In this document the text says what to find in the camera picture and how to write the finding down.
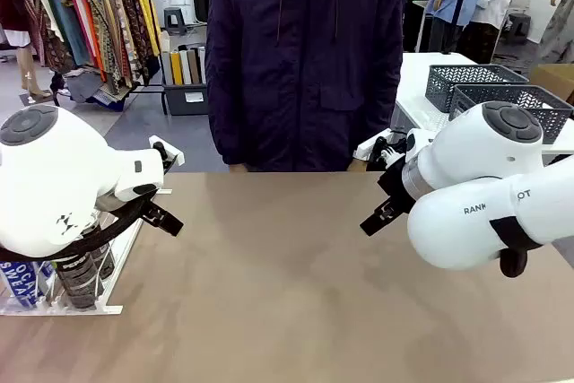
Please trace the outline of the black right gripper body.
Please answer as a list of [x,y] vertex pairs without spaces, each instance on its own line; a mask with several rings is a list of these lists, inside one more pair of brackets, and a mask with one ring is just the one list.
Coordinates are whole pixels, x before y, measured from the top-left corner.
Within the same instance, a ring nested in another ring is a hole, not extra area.
[[381,209],[384,215],[409,213],[415,200],[407,192],[402,180],[405,161],[396,161],[378,179],[378,185],[387,194]]

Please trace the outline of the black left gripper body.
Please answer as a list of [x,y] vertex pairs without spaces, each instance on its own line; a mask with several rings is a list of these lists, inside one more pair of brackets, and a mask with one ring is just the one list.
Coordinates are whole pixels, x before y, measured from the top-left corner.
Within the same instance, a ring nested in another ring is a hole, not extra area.
[[141,219],[148,224],[161,224],[162,209],[152,199],[146,198],[141,206]]

